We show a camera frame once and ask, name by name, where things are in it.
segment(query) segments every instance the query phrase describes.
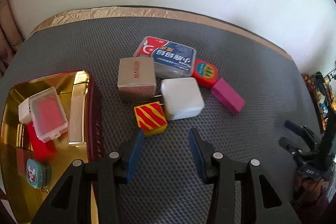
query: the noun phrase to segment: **gold tray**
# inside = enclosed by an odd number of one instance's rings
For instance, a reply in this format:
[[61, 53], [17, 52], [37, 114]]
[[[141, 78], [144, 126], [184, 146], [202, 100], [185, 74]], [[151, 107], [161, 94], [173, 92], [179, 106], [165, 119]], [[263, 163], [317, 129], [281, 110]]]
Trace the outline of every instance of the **gold tray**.
[[[26, 177], [20, 176], [17, 172], [16, 139], [17, 126], [20, 123], [18, 106], [26, 98], [54, 86], [69, 121], [73, 85], [84, 81], [88, 83], [89, 78], [90, 75], [86, 71], [60, 73], [20, 83], [9, 91], [0, 133], [0, 166], [8, 201], [18, 223], [30, 223], [47, 196], [41, 190], [30, 186]], [[54, 143], [58, 154], [48, 162], [52, 169], [52, 177], [46, 187], [48, 190], [53, 188], [73, 160], [81, 159], [88, 162], [86, 144], [77, 147], [69, 145], [67, 133], [61, 135]], [[92, 190], [91, 222], [98, 223], [98, 211]]]

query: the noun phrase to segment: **white square block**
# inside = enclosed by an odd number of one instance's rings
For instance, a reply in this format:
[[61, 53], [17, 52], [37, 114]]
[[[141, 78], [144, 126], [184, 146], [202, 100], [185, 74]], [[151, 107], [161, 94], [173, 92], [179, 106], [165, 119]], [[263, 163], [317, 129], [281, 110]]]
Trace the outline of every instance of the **white square block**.
[[19, 104], [19, 121], [23, 124], [28, 124], [32, 121], [32, 115], [29, 109], [29, 98]]
[[203, 97], [195, 78], [162, 80], [161, 93], [168, 121], [195, 117], [204, 108]]

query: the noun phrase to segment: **metal screw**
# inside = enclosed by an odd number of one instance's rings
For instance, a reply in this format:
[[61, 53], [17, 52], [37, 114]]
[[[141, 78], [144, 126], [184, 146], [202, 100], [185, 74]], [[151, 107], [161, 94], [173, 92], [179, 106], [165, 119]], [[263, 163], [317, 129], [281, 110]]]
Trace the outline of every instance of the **metal screw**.
[[116, 159], [116, 158], [119, 157], [119, 153], [118, 153], [118, 152], [111, 152], [111, 153], [109, 154], [109, 157], [110, 157], [111, 159]]
[[223, 158], [223, 154], [221, 152], [215, 152], [212, 154], [215, 159], [221, 159]]
[[252, 164], [253, 166], [258, 166], [258, 165], [260, 164], [260, 161], [257, 160], [257, 159], [252, 159], [252, 160], [251, 160], [251, 164]]
[[80, 165], [82, 165], [82, 161], [81, 160], [74, 160], [73, 162], [72, 162], [72, 165], [73, 166], [80, 166]]

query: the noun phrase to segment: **red and gold box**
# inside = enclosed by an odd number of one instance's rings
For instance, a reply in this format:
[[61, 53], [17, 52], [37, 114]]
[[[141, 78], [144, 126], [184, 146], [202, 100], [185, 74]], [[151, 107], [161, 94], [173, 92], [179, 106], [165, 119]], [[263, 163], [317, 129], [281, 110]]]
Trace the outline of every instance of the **red and gold box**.
[[134, 107], [138, 126], [143, 129], [145, 136], [162, 133], [167, 128], [167, 120], [160, 102], [148, 103]]
[[[100, 134], [101, 96], [93, 76], [88, 71], [49, 75], [14, 85], [9, 91], [2, 117], [0, 165], [6, 195], [17, 223], [30, 223], [47, 196], [47, 192], [31, 187], [26, 177], [21, 175], [26, 168], [26, 161], [30, 156], [28, 154], [34, 156], [29, 135], [25, 134], [25, 127], [20, 125], [18, 119], [18, 106], [26, 98], [51, 86], [56, 88], [70, 123], [73, 120], [70, 113], [74, 106], [74, 96], [84, 95], [85, 99], [84, 110], [80, 109], [81, 117], [74, 119], [73, 129], [79, 134], [69, 136], [68, 139], [66, 135], [69, 134], [65, 133], [54, 142], [58, 153], [46, 162], [51, 167], [52, 176], [45, 189], [52, 190], [73, 160], [81, 159], [87, 163], [99, 160], [105, 155]], [[97, 193], [95, 185], [91, 190], [91, 223], [98, 223], [94, 193]]]

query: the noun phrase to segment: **teal tin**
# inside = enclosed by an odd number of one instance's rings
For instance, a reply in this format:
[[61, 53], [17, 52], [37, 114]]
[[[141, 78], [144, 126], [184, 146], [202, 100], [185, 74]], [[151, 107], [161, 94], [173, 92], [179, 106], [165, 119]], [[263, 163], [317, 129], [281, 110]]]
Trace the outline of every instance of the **teal tin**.
[[29, 159], [26, 167], [26, 178], [28, 183], [34, 188], [41, 189], [46, 186], [46, 167], [36, 160]]

